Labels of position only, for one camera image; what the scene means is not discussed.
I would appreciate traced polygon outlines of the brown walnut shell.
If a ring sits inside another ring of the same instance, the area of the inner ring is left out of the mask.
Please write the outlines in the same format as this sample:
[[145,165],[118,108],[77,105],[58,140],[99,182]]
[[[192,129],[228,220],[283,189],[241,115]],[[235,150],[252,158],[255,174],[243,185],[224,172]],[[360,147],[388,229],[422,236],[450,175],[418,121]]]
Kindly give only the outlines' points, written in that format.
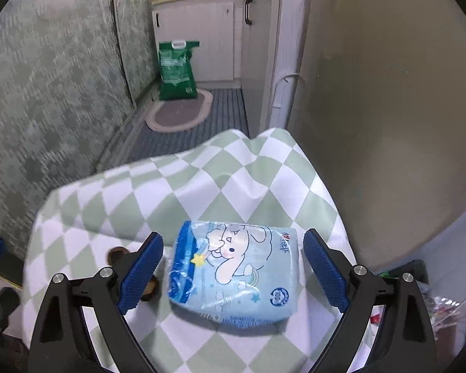
[[147,244],[136,253],[130,253],[125,247],[113,247],[107,253],[107,263],[117,275],[117,306],[121,312],[135,308],[138,298],[147,302],[156,294],[159,282],[153,271],[159,260],[153,257]]

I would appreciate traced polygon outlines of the blue tissue pack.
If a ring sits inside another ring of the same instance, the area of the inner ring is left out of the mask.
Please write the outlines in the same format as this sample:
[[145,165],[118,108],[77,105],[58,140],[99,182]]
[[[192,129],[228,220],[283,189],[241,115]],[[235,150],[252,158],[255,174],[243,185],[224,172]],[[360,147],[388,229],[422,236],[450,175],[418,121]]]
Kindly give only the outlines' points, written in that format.
[[298,308],[296,230],[185,221],[168,274],[169,300],[236,328],[283,321]]

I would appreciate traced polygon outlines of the white kitchen cabinet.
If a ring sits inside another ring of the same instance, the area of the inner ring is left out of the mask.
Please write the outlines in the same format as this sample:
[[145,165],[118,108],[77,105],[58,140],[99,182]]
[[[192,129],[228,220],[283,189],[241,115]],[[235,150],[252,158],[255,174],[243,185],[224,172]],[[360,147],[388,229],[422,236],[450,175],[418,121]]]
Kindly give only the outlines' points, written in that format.
[[192,66],[202,89],[240,89],[251,136],[287,128],[301,85],[310,0],[161,0],[156,43],[196,40]]

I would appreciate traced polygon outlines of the clear plastic bag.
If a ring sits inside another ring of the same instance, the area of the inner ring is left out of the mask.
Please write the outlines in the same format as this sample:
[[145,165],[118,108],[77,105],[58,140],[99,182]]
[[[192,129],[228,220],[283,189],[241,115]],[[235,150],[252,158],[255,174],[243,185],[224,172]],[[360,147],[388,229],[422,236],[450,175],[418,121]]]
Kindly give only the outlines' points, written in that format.
[[466,299],[457,301],[437,296],[423,282],[419,282],[418,287],[427,308],[434,338],[439,340],[442,330],[453,328],[455,341],[466,342]]

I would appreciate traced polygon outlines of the green white checkered tablecloth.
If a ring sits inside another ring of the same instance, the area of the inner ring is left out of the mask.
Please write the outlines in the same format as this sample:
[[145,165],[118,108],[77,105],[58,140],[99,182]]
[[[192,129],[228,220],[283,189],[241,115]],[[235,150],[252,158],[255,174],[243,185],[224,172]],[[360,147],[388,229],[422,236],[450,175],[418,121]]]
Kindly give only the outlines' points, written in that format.
[[[152,232],[165,242],[156,276],[187,220],[314,228],[332,248],[354,253],[327,187],[289,132],[250,139],[238,130],[194,149],[147,158],[52,191],[33,225],[21,295],[22,338],[29,343],[56,273],[90,277],[114,247],[135,251]],[[165,292],[127,314],[141,348],[161,372],[307,372],[340,320],[305,260],[298,309],[284,322],[234,329],[172,308]]]

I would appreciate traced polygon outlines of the beige refrigerator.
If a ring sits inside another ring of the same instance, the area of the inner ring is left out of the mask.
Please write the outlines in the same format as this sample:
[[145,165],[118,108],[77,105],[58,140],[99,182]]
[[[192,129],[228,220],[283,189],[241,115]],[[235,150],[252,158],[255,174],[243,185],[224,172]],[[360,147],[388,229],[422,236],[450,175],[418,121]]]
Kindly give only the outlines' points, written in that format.
[[310,0],[290,133],[358,261],[383,267],[466,211],[466,15],[455,0]]

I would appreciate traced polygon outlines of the oval grey floor mat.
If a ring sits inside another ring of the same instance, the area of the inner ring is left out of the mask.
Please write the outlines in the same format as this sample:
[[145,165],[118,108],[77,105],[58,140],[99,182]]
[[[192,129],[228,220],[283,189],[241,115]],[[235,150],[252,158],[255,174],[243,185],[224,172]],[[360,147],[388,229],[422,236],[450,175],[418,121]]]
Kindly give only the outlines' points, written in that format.
[[195,99],[158,101],[145,117],[146,125],[154,132],[176,133],[193,129],[210,115],[213,95],[198,89]]

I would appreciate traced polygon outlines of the blue striped floor carpet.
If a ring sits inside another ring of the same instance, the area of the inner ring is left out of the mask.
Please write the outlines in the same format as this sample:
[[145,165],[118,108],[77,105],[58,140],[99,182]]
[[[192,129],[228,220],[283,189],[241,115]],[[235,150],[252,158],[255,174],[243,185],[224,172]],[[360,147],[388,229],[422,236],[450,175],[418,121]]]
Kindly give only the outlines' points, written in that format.
[[211,112],[204,122],[186,131],[156,132],[145,123],[155,103],[157,92],[149,91],[140,100],[138,109],[118,127],[103,153],[92,166],[92,173],[100,173],[126,163],[187,151],[220,132],[238,129],[249,134],[246,109],[240,89],[213,89]]

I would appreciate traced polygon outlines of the green rice bag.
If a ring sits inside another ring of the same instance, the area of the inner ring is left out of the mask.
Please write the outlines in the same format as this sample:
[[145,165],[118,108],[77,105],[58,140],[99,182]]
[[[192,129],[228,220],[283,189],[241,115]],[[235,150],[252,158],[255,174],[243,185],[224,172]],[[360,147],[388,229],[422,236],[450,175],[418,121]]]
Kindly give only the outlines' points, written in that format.
[[191,59],[193,49],[199,46],[198,40],[159,43],[161,100],[195,99],[198,96]]

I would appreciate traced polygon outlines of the frosted glass sliding door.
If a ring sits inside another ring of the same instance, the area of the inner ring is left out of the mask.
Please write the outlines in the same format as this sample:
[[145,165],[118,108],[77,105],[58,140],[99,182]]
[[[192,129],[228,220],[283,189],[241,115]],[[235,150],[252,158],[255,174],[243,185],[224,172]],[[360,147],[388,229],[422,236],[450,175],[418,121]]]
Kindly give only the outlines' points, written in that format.
[[154,81],[150,0],[0,12],[0,237],[18,257],[49,192],[90,175]]

